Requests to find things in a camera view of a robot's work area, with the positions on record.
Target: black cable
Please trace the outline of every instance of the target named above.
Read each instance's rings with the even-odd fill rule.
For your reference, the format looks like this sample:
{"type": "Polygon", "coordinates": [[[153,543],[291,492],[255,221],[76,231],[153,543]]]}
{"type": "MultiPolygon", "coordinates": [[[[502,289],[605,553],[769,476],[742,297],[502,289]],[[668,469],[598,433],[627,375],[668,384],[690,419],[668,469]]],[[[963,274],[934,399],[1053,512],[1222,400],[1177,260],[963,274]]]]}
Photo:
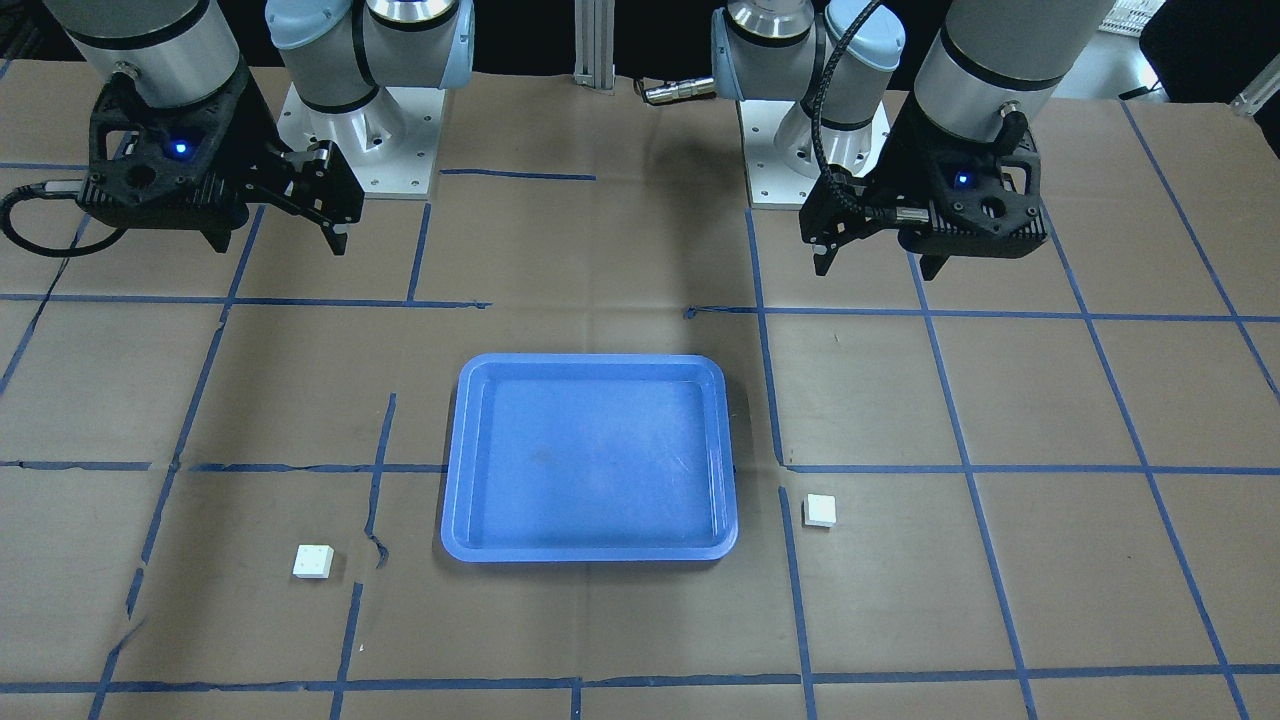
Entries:
{"type": "Polygon", "coordinates": [[[861,208],[858,205],[856,199],[850,199],[846,192],[840,190],[836,184],[836,178],[831,173],[831,165],[827,163],[827,151],[822,146],[822,105],[827,100],[827,90],[831,87],[831,78],[836,74],[836,65],[840,64],[840,59],[845,56],[845,51],[849,50],[849,45],[852,44],[854,37],[858,31],[867,24],[867,20],[872,17],[872,13],[881,6],[883,0],[872,0],[863,8],[863,12],[858,14],[858,18],[849,26],[845,35],[840,36],[840,42],[831,50],[831,59],[827,60],[827,67],[822,70],[822,78],[818,81],[818,92],[813,97],[813,124],[810,127],[810,133],[813,136],[813,154],[818,159],[818,170],[820,173],[820,181],[827,183],[832,193],[840,200],[845,210],[850,213],[861,213],[861,208]]]}
{"type": "Polygon", "coordinates": [[[124,228],[111,232],[105,240],[100,240],[93,245],[86,245],[83,247],[45,247],[42,245],[36,245],[29,240],[22,237],[22,233],[13,227],[13,209],[19,202],[26,202],[27,200],[74,200],[78,195],[79,181],[50,181],[50,182],[69,182],[76,183],[77,190],[46,190],[49,183],[36,183],[24,184],[22,187],[14,188],[13,192],[6,195],[4,200],[0,200],[0,232],[4,232],[14,245],[26,250],[27,252],[35,252],[44,258],[83,258],[86,255],[92,255],[106,250],[108,247],[115,245],[122,237],[124,237],[124,228]]]}

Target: white mounting plate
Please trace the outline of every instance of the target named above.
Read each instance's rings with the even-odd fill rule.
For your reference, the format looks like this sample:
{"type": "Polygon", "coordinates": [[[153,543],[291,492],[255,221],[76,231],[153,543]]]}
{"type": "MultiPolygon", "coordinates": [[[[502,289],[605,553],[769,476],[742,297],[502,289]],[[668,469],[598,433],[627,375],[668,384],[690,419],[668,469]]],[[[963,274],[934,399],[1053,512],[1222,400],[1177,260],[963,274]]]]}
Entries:
{"type": "MultiPolygon", "coordinates": [[[[795,102],[790,100],[745,100],[737,104],[751,208],[799,210],[817,182],[817,178],[792,170],[783,161],[782,152],[773,146],[773,136],[792,105],[795,102]]],[[[855,176],[863,177],[876,167],[881,150],[884,149],[888,128],[888,113],[884,111],[884,104],[881,104],[872,120],[872,150],[855,176]]]]}
{"type": "MultiPolygon", "coordinates": [[[[428,200],[435,184],[435,158],[440,149],[440,127],[444,124],[445,91],[428,87],[388,87],[404,113],[408,137],[401,151],[374,165],[356,165],[365,197],[374,200],[428,200]]],[[[315,137],[310,114],[297,90],[291,85],[276,123],[280,138],[291,147],[306,147],[315,137]]]]}

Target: white cube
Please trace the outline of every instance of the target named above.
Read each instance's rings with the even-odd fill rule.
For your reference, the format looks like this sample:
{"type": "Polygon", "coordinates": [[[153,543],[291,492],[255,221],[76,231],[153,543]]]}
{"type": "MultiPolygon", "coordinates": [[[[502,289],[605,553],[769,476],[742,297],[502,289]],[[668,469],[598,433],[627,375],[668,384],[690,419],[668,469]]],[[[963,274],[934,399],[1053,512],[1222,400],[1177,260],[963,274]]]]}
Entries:
{"type": "Polygon", "coordinates": [[[836,498],[829,495],[808,495],[804,498],[804,524],[831,528],[836,524],[836,498]]]}
{"type": "Polygon", "coordinates": [[[300,544],[298,556],[293,560],[293,577],[307,580],[323,580],[333,568],[333,548],[328,544],[300,544]]]}

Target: metal bracket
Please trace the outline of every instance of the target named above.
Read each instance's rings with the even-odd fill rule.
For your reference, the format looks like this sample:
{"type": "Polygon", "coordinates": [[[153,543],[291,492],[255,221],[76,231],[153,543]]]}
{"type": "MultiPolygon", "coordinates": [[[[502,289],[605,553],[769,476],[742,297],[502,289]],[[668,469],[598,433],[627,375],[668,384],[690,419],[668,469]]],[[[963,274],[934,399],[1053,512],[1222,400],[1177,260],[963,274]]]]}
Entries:
{"type": "MultiPolygon", "coordinates": [[[[387,88],[403,115],[406,137],[393,154],[378,156],[371,164],[365,158],[344,152],[351,169],[360,178],[365,197],[380,200],[426,200],[435,181],[435,159],[440,147],[440,127],[444,124],[445,91],[425,87],[387,88]]],[[[289,86],[278,128],[280,138],[291,147],[307,147],[317,136],[311,127],[311,115],[298,92],[289,86]]]]}
{"type": "Polygon", "coordinates": [[[613,92],[613,5],[614,0],[575,0],[577,64],[573,82],[613,92]]]}
{"type": "MultiPolygon", "coordinates": [[[[746,100],[739,102],[742,122],[742,158],[746,161],[746,182],[751,208],[762,210],[799,210],[813,184],[818,181],[791,169],[774,143],[782,119],[795,102],[787,100],[746,100]]],[[[876,110],[872,120],[872,149],[863,165],[849,168],[854,177],[869,173],[879,160],[890,124],[884,105],[876,110]]]]}
{"type": "Polygon", "coordinates": [[[1236,115],[1252,117],[1271,100],[1271,96],[1280,91],[1280,55],[1276,55],[1270,64],[1240,91],[1231,101],[1231,109],[1236,115]]]}

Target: blue tray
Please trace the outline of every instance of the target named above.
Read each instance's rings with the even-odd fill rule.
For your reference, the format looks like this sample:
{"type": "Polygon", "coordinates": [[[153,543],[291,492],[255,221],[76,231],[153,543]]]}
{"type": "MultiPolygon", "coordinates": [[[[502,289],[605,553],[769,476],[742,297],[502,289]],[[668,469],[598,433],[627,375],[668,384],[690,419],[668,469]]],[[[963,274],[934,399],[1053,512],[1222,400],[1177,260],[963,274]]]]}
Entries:
{"type": "Polygon", "coordinates": [[[723,557],[737,541],[724,375],[698,356],[472,359],[440,539],[466,562],[723,557]]]}

